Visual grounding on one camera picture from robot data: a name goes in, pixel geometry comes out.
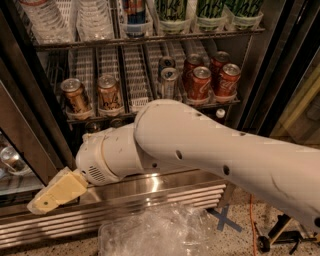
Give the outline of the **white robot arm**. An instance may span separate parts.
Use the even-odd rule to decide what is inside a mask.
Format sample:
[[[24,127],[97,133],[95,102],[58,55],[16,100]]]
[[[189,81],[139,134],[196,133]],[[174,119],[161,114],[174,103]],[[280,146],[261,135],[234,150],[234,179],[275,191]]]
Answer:
[[[87,133],[76,168],[60,170],[27,208],[46,214],[133,174],[200,169],[320,229],[320,150],[228,128],[174,100],[154,100],[133,123]]]

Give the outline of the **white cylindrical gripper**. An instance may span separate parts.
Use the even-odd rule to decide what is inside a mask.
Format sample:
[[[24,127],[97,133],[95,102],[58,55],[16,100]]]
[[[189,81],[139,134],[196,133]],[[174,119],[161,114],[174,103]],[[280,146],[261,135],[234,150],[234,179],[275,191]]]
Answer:
[[[110,129],[84,134],[76,155],[79,170],[71,171],[68,167],[60,170],[28,203],[27,209],[35,215],[47,214],[83,195],[88,181],[95,186],[119,182],[120,178],[109,169],[103,156],[103,142],[109,132]]]

